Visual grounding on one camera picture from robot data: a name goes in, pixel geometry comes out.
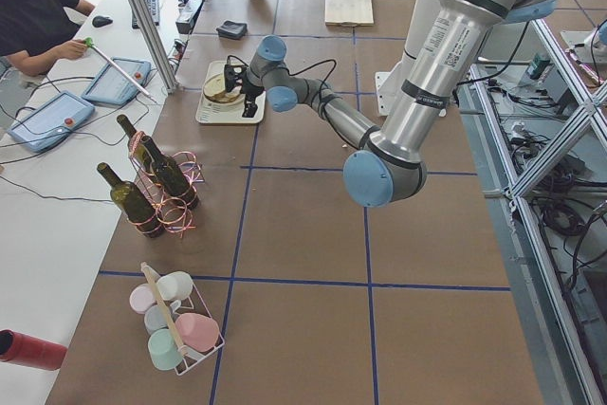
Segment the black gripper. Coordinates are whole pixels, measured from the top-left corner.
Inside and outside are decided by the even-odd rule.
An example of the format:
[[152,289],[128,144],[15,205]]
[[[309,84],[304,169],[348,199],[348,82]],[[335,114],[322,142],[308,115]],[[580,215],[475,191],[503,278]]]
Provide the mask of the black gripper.
[[239,57],[228,55],[223,69],[225,91],[234,92],[239,87],[239,93],[245,95],[243,118],[252,119],[258,110],[256,99],[263,94],[264,89],[254,84],[247,75],[248,65]]

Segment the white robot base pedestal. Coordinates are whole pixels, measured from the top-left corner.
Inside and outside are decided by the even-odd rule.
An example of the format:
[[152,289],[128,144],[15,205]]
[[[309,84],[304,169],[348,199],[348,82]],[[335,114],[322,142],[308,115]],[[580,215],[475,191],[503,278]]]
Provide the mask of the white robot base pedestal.
[[390,72],[375,74],[377,109],[382,117],[388,116],[393,105],[400,99],[400,87],[410,76],[439,10],[439,0],[415,0],[413,16],[400,61]]

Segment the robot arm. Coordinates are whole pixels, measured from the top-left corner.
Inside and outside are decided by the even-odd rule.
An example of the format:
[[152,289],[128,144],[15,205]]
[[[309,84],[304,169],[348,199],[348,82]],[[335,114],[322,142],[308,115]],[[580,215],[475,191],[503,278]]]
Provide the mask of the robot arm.
[[344,102],[325,81],[292,75],[285,64],[285,42],[275,35],[261,41],[250,63],[225,65],[225,86],[228,91],[238,88],[247,106],[265,95],[276,112],[298,104],[314,109],[355,149],[343,165],[347,192],[361,206],[382,207],[409,198],[424,186],[421,145],[468,72],[486,33],[502,23],[543,18],[556,3],[438,0],[439,11],[380,126]]

